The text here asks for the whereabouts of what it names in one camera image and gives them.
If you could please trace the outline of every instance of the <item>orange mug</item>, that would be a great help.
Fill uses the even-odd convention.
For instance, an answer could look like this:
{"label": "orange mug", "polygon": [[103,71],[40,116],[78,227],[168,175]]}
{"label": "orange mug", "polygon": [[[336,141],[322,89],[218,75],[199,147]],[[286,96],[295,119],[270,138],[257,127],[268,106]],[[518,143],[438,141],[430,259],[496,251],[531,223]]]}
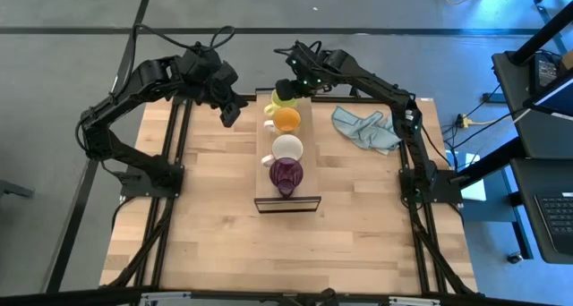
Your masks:
{"label": "orange mug", "polygon": [[272,120],[266,121],[263,126],[269,132],[278,134],[290,133],[296,131],[301,124],[301,115],[290,107],[282,107],[277,109],[272,116]]}

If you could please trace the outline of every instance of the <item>cloth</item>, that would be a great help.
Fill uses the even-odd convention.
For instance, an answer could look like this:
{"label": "cloth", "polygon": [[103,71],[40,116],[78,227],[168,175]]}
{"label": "cloth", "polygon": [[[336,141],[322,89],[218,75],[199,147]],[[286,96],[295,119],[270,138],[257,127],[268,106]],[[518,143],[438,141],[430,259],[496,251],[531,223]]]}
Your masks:
{"label": "cloth", "polygon": [[396,149],[400,138],[394,133],[392,117],[382,119],[384,115],[377,111],[367,118],[360,118],[337,106],[332,113],[332,123],[337,131],[347,136],[361,149],[375,149],[388,155]]}

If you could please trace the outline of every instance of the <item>gray floor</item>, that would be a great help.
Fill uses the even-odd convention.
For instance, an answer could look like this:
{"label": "gray floor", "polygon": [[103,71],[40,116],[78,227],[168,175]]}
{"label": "gray floor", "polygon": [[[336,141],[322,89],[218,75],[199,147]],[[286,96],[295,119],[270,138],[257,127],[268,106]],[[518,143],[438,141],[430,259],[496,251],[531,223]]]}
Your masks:
{"label": "gray floor", "polygon": [[[550,15],[570,0],[545,0]],[[0,26],[130,26],[140,0],[0,0]],[[150,0],[144,22],[155,27],[247,28],[415,28],[532,29],[543,20],[532,0],[472,0],[450,6],[443,0]],[[573,47],[571,29],[564,42]],[[208,36],[174,36],[182,42],[208,42]],[[527,37],[313,36],[238,35],[220,48],[239,73],[239,92],[273,86],[292,74],[275,47],[296,39],[321,39],[341,47],[381,77],[419,97],[435,98],[440,121],[477,105],[497,81],[491,55],[518,48]],[[62,231],[85,158],[73,140],[82,110],[102,99],[111,87],[127,37],[0,35],[0,178],[36,188],[32,200],[0,200],[0,295],[36,293]],[[557,51],[553,43],[545,48]],[[141,37],[136,63],[182,54],[155,37]],[[347,88],[336,89],[346,93]],[[142,108],[115,124],[127,143],[134,143]],[[474,119],[491,120],[505,106],[484,106]],[[469,141],[483,154],[515,136],[495,137],[501,124]],[[457,137],[463,140],[470,131]],[[63,289],[98,284],[117,204],[119,184],[98,171]],[[571,303],[567,291],[573,266],[535,259],[518,265],[504,261],[517,248],[510,225],[468,224],[466,237],[480,291],[499,298]]]}

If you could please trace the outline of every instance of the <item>monitor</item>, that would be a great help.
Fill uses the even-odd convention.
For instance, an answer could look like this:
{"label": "monitor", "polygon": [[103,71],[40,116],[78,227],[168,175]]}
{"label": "monitor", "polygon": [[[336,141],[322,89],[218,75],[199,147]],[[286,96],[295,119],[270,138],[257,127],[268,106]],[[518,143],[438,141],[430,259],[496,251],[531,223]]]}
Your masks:
{"label": "monitor", "polygon": [[573,69],[561,74],[524,106],[559,118],[573,121]]}

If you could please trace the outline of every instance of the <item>mug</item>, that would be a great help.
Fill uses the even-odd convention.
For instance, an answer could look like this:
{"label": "mug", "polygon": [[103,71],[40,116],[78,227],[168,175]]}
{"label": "mug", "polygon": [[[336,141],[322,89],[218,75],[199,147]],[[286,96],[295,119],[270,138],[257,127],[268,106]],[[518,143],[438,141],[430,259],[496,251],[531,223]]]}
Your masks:
{"label": "mug", "polygon": [[270,132],[294,132],[301,124],[301,115],[289,107],[279,108],[272,116],[272,120],[264,122],[263,126]]}
{"label": "mug", "polygon": [[293,195],[295,188],[303,181],[303,167],[290,157],[277,159],[269,170],[270,181],[277,187],[284,199]]}
{"label": "mug", "polygon": [[270,167],[275,161],[288,157],[299,160],[304,152],[301,140],[293,135],[278,136],[272,143],[272,154],[261,159],[261,164]]}
{"label": "mug", "polygon": [[294,106],[296,106],[296,99],[280,100],[277,90],[274,89],[270,95],[270,105],[266,106],[263,111],[267,116],[273,116],[282,107]]}

